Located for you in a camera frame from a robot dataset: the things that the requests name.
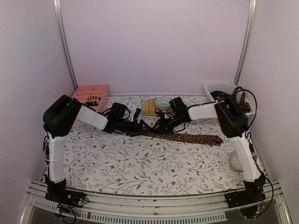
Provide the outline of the brown floral tie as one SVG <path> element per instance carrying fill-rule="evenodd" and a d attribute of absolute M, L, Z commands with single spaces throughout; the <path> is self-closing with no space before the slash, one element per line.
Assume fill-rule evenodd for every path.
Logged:
<path fill-rule="evenodd" d="M 180 143 L 186 144 L 201 144 L 201 145 L 209 145 L 209 146 L 220 146 L 224 143 L 224 140 L 217 135 L 194 135 L 194 134 L 187 134 L 187 133 L 153 133 L 146 132 L 142 133 L 143 136 L 168 140 L 168 141 L 175 141 Z"/>

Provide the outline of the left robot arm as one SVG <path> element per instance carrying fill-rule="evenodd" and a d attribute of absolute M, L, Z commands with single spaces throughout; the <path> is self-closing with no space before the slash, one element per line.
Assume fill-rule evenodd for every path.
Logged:
<path fill-rule="evenodd" d="M 69 199 L 64 177 L 64 145 L 66 137 L 75 121 L 80 121 L 106 133 L 123 133 L 137 136 L 147 133 L 152 128 L 143 120 L 139 120 L 141 110 L 137 108 L 127 118 L 129 112 L 126 105 L 113 103 L 104 112 L 98 112 L 88 105 L 67 95 L 61 96 L 43 115 L 45 138 L 43 150 L 46 162 L 46 184 L 51 193 L 60 203 Z"/>

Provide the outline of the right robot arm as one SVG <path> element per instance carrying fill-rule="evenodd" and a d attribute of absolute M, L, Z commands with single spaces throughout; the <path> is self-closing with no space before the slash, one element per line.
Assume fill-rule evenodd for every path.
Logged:
<path fill-rule="evenodd" d="M 257 164 L 256 151 L 251 143 L 251 133 L 248 118 L 232 94 L 218 102 L 208 102 L 201 105 L 186 106 L 180 97 L 170 101 L 173 112 L 171 117 L 158 111 L 159 120 L 153 128 L 156 134 L 173 134 L 174 128 L 186 122 L 217 118 L 222 133 L 231 140 L 239 156 L 243 174 L 243 191 L 226 194 L 229 202 L 243 200 L 245 203 L 261 201 L 266 198 L 263 186 L 268 178 Z"/>

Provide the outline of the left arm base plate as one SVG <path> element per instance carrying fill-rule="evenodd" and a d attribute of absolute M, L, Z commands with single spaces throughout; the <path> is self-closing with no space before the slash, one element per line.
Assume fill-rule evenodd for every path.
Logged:
<path fill-rule="evenodd" d="M 72 208 L 82 208 L 85 204 L 89 203 L 89 199 L 87 198 L 85 193 L 70 190 L 66 190 L 65 192 L 59 194 L 47 192 L 45 195 L 45 199 L 56 202 L 60 205 L 68 205 Z"/>

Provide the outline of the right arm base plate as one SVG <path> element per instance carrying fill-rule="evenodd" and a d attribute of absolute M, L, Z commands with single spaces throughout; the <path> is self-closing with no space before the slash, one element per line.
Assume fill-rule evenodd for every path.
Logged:
<path fill-rule="evenodd" d="M 264 201 L 266 199 L 266 196 L 263 191 L 259 191 L 256 194 L 254 194 L 253 192 L 247 189 L 239 191 L 235 189 L 228 189 L 225 191 L 224 197 L 229 208 L 249 205 L 252 203 Z"/>

